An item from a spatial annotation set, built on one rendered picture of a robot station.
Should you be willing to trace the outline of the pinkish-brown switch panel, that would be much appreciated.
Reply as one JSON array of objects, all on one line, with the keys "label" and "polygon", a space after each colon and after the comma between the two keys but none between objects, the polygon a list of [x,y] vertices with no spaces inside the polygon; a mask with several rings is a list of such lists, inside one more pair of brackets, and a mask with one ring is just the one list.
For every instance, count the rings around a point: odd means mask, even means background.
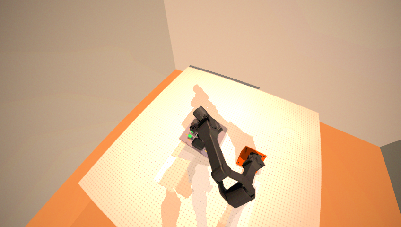
[{"label": "pinkish-brown switch panel", "polygon": [[[193,120],[195,119],[195,117],[193,118]],[[192,121],[193,121],[192,120]],[[191,123],[192,123],[192,121],[191,121]],[[193,148],[194,150],[196,150],[197,152],[199,152],[199,153],[201,153],[203,156],[205,156],[206,158],[208,158],[208,154],[207,154],[207,151],[206,151],[206,148],[205,148],[205,146],[204,146],[204,148],[203,148],[203,150],[198,150],[197,148],[195,148],[193,145],[191,145],[191,143],[192,143],[192,141],[195,139],[195,138],[198,138],[197,137],[197,132],[195,132],[195,133],[193,133],[192,131],[190,131],[190,126],[191,126],[191,123],[188,125],[188,127],[185,129],[185,131],[182,133],[182,135],[180,136],[180,140],[182,141],[182,142],[184,142],[185,144],[187,144],[188,146],[190,146],[191,148]],[[219,143],[219,145],[220,145],[220,143],[221,143],[221,141],[222,141],[222,139],[223,139],[223,137],[224,137],[224,135],[226,134],[226,132],[227,132],[227,130],[228,130],[228,128],[226,128],[224,125],[222,125],[222,124],[220,124],[219,123],[219,125],[223,128],[223,131],[218,135],[218,137],[217,137],[217,139],[218,139],[218,143]]]}]

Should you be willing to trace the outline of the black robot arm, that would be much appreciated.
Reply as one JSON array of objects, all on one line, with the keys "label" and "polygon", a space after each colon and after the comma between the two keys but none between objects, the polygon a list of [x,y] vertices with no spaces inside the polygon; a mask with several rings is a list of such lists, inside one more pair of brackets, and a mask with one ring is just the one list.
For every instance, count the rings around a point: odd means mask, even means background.
[{"label": "black robot arm", "polygon": [[[255,199],[255,188],[252,183],[255,173],[265,166],[261,160],[262,155],[250,152],[246,161],[243,162],[243,173],[232,170],[226,163],[222,150],[218,143],[218,135],[223,131],[219,123],[212,119],[210,114],[202,107],[194,110],[195,119],[192,121],[190,131],[197,132],[199,138],[204,141],[205,148],[211,167],[211,176],[218,184],[220,195],[234,208],[238,208]],[[226,189],[223,179],[231,178],[238,181]]]}]

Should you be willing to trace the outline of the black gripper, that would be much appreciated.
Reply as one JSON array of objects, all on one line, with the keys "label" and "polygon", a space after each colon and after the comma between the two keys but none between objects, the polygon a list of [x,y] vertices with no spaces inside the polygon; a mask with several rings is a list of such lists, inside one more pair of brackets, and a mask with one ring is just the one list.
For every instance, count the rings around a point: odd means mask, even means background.
[{"label": "black gripper", "polygon": [[191,145],[193,145],[195,148],[197,148],[199,151],[203,150],[205,144],[204,142],[199,138],[199,136],[197,135],[198,138],[195,138]]}]

